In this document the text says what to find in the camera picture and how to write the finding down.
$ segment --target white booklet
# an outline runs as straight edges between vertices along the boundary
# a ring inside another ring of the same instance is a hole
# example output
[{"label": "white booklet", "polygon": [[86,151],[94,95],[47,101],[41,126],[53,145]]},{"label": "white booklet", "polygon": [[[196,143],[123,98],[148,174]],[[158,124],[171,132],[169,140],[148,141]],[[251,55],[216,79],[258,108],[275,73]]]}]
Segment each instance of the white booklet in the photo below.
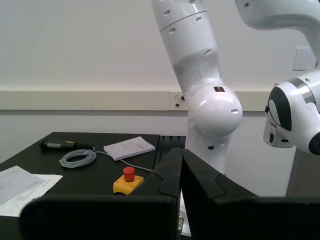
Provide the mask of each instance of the white booklet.
[{"label": "white booklet", "polygon": [[154,151],[156,148],[139,136],[130,140],[105,146],[103,149],[110,155],[110,157],[113,158],[113,160],[118,161]]}]

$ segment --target wall trim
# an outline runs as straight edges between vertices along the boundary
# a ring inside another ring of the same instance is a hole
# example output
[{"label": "wall trim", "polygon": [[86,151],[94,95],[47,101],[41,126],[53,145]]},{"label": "wall trim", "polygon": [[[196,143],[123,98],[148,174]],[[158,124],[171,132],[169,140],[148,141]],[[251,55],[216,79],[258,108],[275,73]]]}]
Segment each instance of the wall trim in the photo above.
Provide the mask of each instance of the wall trim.
[{"label": "wall trim", "polygon": [[[0,110],[170,111],[170,91],[0,91]],[[269,91],[236,91],[243,111],[264,111]],[[177,108],[174,111],[185,111]]]}]

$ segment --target black cover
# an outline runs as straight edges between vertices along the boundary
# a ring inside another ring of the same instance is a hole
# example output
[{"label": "black cover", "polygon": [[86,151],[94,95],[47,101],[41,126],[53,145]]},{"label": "black cover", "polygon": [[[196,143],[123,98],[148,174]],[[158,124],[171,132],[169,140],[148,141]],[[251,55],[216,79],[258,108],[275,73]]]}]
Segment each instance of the black cover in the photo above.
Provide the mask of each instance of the black cover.
[{"label": "black cover", "polygon": [[311,139],[309,143],[309,150],[314,155],[320,155],[320,132]]},{"label": "black cover", "polygon": [[[275,104],[278,118],[280,121],[280,127],[285,130],[291,131],[292,129],[292,119],[291,119],[291,107],[287,95],[279,87],[274,87],[270,93],[269,101],[272,100]],[[278,122],[275,121],[272,113],[270,111],[271,117],[274,122],[278,125]]]},{"label": "black cover", "polygon": [[319,199],[257,197],[189,150],[181,151],[193,239],[320,239]]},{"label": "black cover", "polygon": [[185,145],[185,136],[160,136],[158,148],[156,150],[154,167],[156,167],[162,161],[162,159],[171,151],[171,149],[184,149]]},{"label": "black cover", "polygon": [[20,217],[27,240],[178,239],[182,154],[174,148],[129,196],[48,195]]}]

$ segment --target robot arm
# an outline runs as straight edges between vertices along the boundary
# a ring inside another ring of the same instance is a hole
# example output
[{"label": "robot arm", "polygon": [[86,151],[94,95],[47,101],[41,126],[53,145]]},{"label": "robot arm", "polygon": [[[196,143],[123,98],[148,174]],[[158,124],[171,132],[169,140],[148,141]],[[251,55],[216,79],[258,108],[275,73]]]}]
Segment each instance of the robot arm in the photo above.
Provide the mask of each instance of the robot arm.
[{"label": "robot arm", "polygon": [[[242,20],[258,30],[296,29],[320,61],[319,0],[235,0]],[[320,67],[277,83],[266,107],[263,140],[277,148],[295,145],[320,155]]]},{"label": "robot arm", "polygon": [[203,0],[152,0],[152,6],[189,110],[185,147],[224,173],[242,106],[221,78],[218,47]]}]

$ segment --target white wall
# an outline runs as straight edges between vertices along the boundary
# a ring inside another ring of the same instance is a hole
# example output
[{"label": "white wall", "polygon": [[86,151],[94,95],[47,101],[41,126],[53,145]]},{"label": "white wall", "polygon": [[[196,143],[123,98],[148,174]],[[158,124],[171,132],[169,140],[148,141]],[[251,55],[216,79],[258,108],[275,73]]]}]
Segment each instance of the white wall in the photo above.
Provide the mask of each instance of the white wall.
[{"label": "white wall", "polygon": [[[301,74],[301,33],[251,29],[233,0],[206,4],[226,84],[269,90]],[[151,0],[1,0],[0,17],[0,90],[179,89]]]},{"label": "white wall", "polygon": [[[187,133],[187,113],[175,111],[0,111],[0,123],[0,163],[51,132]],[[226,174],[255,194],[284,196],[295,150],[265,144],[265,123],[262,112],[244,113],[229,146]]]}]

